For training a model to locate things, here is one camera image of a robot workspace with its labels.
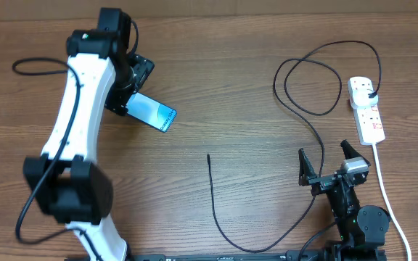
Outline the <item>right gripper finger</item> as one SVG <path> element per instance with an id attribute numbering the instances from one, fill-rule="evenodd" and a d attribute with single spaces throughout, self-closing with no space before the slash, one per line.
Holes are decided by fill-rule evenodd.
<path id="1" fill-rule="evenodd" d="M 362 157 L 363 160 L 366 162 L 368 166 L 371 165 L 369 160 L 367 160 L 365 157 L 363 157 L 361 154 L 359 154 L 349 143 L 347 140 L 343 140 L 340 143 L 340 146 L 342 148 L 343 154 L 347 160 Z"/>
<path id="2" fill-rule="evenodd" d="M 317 174 L 303 148 L 298 150 L 298 157 L 300 162 L 298 184 L 308 186 L 311 179 L 317 178 Z"/>

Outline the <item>smartphone with blue screen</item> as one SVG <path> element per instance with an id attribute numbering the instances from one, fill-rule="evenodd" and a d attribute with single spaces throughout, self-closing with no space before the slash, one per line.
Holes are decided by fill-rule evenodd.
<path id="1" fill-rule="evenodd" d="M 131 96 L 127 114 L 165 133 L 177 116 L 177 111 L 141 93 Z"/>

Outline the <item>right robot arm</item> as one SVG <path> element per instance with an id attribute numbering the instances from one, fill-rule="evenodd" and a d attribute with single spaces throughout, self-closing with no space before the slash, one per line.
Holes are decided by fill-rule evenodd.
<path id="1" fill-rule="evenodd" d="M 334 221 L 312 236 L 297 254 L 288 254 L 294 260 L 385 260 L 380 249 L 385 244 L 391 217 L 387 210 L 375 206 L 361 206 L 355 187 L 366 182 L 370 162 L 361 156 L 346 140 L 340 143 L 345 160 L 334 174 L 318 176 L 303 149 L 298 151 L 300 161 L 299 184 L 309 186 L 311 194 L 325 194 Z M 322 249 L 308 250 L 309 244 L 331 227 L 336 226 L 339 241 L 328 241 Z"/>

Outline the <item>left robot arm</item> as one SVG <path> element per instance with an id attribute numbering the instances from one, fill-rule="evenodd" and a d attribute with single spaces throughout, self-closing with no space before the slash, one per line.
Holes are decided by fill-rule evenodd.
<path id="1" fill-rule="evenodd" d="M 88 260 L 133 257 L 112 221 L 113 187 L 98 167 L 97 142 L 104 111 L 126 115 L 127 102 L 154 69 L 137 54 L 138 40 L 136 23 L 119 8 L 101 8 L 95 29 L 72 32 L 56 123 L 41 154 L 23 165 L 28 201 L 73 232 Z"/>

